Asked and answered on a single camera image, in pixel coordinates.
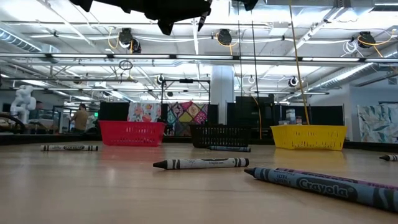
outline plastic basket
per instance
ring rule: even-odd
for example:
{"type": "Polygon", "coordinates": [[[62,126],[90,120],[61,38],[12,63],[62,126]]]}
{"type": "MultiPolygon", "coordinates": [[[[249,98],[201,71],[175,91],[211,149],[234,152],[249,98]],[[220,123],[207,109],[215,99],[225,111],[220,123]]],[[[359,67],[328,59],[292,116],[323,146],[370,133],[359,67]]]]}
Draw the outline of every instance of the plastic basket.
{"type": "Polygon", "coordinates": [[[271,126],[276,147],[284,149],[330,149],[340,151],[346,126],[280,125],[271,126]]]}
{"type": "Polygon", "coordinates": [[[102,141],[108,146],[158,146],[165,124],[130,121],[99,121],[102,141]]]}
{"type": "Polygon", "coordinates": [[[249,145],[250,129],[225,125],[190,125],[194,147],[249,145]]]}

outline person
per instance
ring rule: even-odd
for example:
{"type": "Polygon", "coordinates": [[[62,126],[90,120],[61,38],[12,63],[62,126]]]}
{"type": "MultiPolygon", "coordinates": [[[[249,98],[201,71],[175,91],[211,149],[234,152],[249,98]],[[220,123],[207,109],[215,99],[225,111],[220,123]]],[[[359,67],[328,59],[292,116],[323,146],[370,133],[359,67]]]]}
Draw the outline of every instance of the person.
{"type": "Polygon", "coordinates": [[[79,110],[70,118],[70,121],[75,121],[75,127],[72,128],[72,133],[84,133],[86,131],[88,113],[86,111],[86,105],[80,104],[79,110]]]}
{"type": "Polygon", "coordinates": [[[29,113],[29,119],[40,119],[40,110],[44,109],[41,101],[36,101],[36,108],[29,113]]]}

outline yellow cable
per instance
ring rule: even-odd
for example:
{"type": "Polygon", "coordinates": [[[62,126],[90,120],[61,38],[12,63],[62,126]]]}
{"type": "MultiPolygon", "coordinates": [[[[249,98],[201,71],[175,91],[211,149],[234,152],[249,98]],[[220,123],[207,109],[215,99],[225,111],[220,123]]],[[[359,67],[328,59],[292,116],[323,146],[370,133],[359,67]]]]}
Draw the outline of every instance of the yellow cable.
{"type": "Polygon", "coordinates": [[[292,20],[292,33],[293,33],[294,53],[296,56],[298,82],[300,83],[301,96],[303,98],[303,103],[304,103],[305,119],[307,120],[307,124],[310,125],[310,120],[308,118],[307,104],[305,102],[305,97],[304,97],[303,83],[301,82],[301,76],[300,76],[299,56],[297,56],[296,36],[293,25],[292,0],[289,1],[289,9],[290,9],[290,19],[292,20]]]}
{"type": "Polygon", "coordinates": [[[361,38],[362,36],[359,36],[359,37],[358,37],[358,41],[359,41],[360,43],[362,43],[362,44],[366,44],[366,45],[370,45],[370,46],[378,46],[378,45],[383,45],[383,44],[386,44],[386,43],[390,42],[390,40],[392,39],[392,35],[394,35],[394,30],[391,32],[390,39],[388,39],[387,41],[384,41],[384,42],[382,42],[382,43],[378,43],[378,44],[371,44],[371,43],[367,43],[367,42],[365,42],[365,41],[362,41],[362,40],[359,39],[359,38],[361,38]]]}
{"type": "Polygon", "coordinates": [[[111,33],[112,33],[112,27],[109,28],[108,44],[109,44],[109,46],[110,46],[112,49],[116,49],[116,48],[118,47],[118,45],[119,45],[119,34],[118,34],[118,39],[116,40],[116,46],[113,47],[112,44],[111,44],[111,39],[110,39],[110,38],[111,38],[111,33]]]}
{"type": "Polygon", "coordinates": [[[134,41],[133,40],[131,40],[130,41],[130,54],[132,54],[132,45],[134,44],[134,41]]]}
{"type": "Polygon", "coordinates": [[[229,47],[229,52],[231,53],[231,55],[232,55],[232,47],[235,46],[236,44],[238,44],[238,42],[239,42],[239,41],[236,41],[235,44],[233,44],[233,45],[231,45],[231,44],[229,44],[229,45],[222,44],[220,41],[218,41],[218,33],[216,33],[216,40],[217,40],[218,44],[220,44],[221,46],[229,47]]]}
{"type": "Polygon", "coordinates": [[[257,100],[255,99],[254,96],[251,96],[251,97],[253,97],[254,101],[255,101],[256,104],[257,104],[257,107],[259,108],[259,118],[260,118],[260,140],[261,140],[261,139],[262,139],[262,122],[261,122],[261,110],[260,110],[260,105],[259,105],[259,102],[257,102],[257,100]]]}

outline yellow basket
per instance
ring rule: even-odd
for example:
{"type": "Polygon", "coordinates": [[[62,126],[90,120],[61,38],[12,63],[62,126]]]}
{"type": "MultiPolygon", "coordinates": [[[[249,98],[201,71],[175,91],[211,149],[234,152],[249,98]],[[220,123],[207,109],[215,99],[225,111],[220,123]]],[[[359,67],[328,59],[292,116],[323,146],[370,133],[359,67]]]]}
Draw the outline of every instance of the yellow basket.
{"type": "Polygon", "coordinates": [[[340,151],[346,126],[280,125],[272,126],[276,147],[284,149],[330,149],[340,151]]]}

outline table surface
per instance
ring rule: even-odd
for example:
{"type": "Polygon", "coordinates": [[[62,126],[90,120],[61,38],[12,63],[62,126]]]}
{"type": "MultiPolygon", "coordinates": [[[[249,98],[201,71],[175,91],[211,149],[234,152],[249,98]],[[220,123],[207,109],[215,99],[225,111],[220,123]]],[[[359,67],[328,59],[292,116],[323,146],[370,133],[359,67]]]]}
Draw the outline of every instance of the table surface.
{"type": "Polygon", "coordinates": [[[162,170],[164,159],[247,157],[250,167],[287,167],[398,185],[398,162],[383,152],[346,149],[252,152],[191,144],[41,152],[40,144],[0,147],[0,223],[397,223],[398,215],[258,181],[243,167],[162,170]]]}

